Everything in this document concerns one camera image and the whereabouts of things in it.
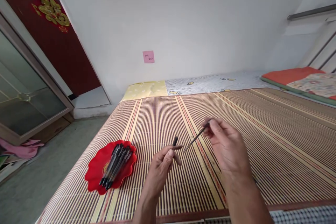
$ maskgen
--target hand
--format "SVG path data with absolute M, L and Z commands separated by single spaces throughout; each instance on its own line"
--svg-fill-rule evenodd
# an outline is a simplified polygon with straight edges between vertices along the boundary
M 205 118 L 209 122 L 203 135 L 210 139 L 213 152 L 223 173 L 252 177 L 249 157 L 243 138 L 238 130 L 220 118 Z
M 182 165 L 180 157 L 174 152 L 174 150 L 181 148 L 182 145 L 168 145 L 153 156 L 141 195 L 145 194 L 148 197 L 159 198 L 168 173 L 173 167 L 173 159 L 178 165 Z

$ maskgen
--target metal rail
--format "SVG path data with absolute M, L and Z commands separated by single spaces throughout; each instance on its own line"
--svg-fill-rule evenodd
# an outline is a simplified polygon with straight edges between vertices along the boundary
M 336 10 L 336 4 L 324 6 L 324 7 L 313 9 L 313 10 L 307 10 L 305 12 L 300 12 L 300 13 L 292 14 L 292 15 L 289 15 L 287 17 L 287 20 L 293 20 L 293 19 L 303 18 L 303 17 L 306 17 L 306 16 L 320 14 L 322 12 L 328 12 L 328 11 L 331 11 L 331 10 L 332 11 Z

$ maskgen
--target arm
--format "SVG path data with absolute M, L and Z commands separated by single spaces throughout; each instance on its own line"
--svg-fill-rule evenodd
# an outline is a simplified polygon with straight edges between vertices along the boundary
M 178 165 L 182 165 L 179 156 L 174 152 L 174 150 L 181 148 L 182 145 L 169 145 L 154 155 L 136 206 L 133 217 L 134 224 L 156 222 L 156 205 L 165 186 L 168 173 L 173 167 L 173 159 Z
M 206 118 L 209 137 L 222 171 L 222 180 L 232 223 L 273 223 L 264 199 L 256 186 L 246 146 L 239 131 L 223 119 Z

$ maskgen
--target red flower-shaped plate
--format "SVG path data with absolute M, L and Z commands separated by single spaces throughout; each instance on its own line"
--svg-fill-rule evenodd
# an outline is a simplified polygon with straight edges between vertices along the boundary
M 89 183 L 87 186 L 88 191 L 97 190 L 100 195 L 104 195 L 106 190 L 104 187 L 99 185 L 100 180 L 102 179 L 107 166 L 111 160 L 112 152 L 117 144 L 123 144 L 124 147 L 129 146 L 130 150 L 133 151 L 132 156 L 129 158 L 128 162 L 120 173 L 115 178 L 112 188 L 120 187 L 124 178 L 128 177 L 133 172 L 133 164 L 136 162 L 137 157 L 135 155 L 136 148 L 131 145 L 131 142 L 118 140 L 116 142 L 111 142 L 106 145 L 104 148 L 101 148 L 97 151 L 94 158 L 89 162 L 89 169 L 85 174 L 84 179 Z

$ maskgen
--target frosted glass panel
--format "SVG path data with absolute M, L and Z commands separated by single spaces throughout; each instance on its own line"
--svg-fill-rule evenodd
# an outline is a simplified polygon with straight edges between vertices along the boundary
M 66 106 L 0 32 L 0 123 L 19 135 Z

